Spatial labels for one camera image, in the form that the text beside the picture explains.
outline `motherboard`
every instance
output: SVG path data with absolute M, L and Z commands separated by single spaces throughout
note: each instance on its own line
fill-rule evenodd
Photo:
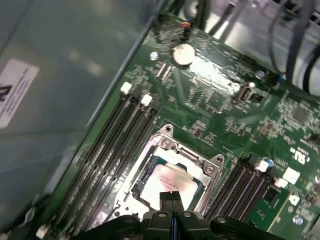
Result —
M 288 240 L 320 239 L 320 107 L 171 14 L 149 31 L 55 190 L 44 233 L 74 236 L 179 191 Z

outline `green circuit board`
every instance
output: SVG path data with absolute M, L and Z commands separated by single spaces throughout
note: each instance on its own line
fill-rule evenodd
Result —
M 319 105 L 292 96 L 283 82 L 275 81 L 272 71 L 256 62 L 258 59 L 198 29 L 193 29 L 185 42 L 195 48 L 196 59 L 190 67 L 180 69 L 172 57 L 172 48 L 181 43 L 184 31 L 175 27 L 180 22 L 166 15 L 159 37 L 152 30 L 148 33 L 54 192 L 42 221 L 55 214 L 79 169 L 83 151 L 94 144 L 119 100 L 120 87 L 128 82 L 142 86 L 144 93 L 161 103 L 145 139 L 163 125 L 172 124 L 174 138 L 196 152 L 207 158 L 224 155 L 219 186 L 239 158 L 254 155 L 259 160 L 273 160 L 276 177 L 289 176 L 289 184 L 277 188 L 271 202 L 259 199 L 247 222 L 288 240 L 303 239 L 320 212 L 314 191 L 320 168 L 319 146 L 310 141 L 320 131 Z M 251 99 L 240 100 L 239 93 L 249 85 Z M 296 216 L 303 222 L 294 223 Z

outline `label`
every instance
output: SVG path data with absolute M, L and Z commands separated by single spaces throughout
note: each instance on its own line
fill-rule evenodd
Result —
M 12 58 L 0 74 L 0 129 L 6 128 L 39 68 Z
M 290 152 L 293 153 L 293 159 L 302 165 L 305 165 L 306 162 L 310 162 L 310 157 L 308 157 L 309 153 L 306 150 L 300 147 L 298 147 L 298 149 L 291 147 Z
M 288 167 L 286 171 L 283 174 L 283 179 L 291 183 L 292 185 L 295 185 L 300 177 L 300 172 L 292 169 L 291 167 Z

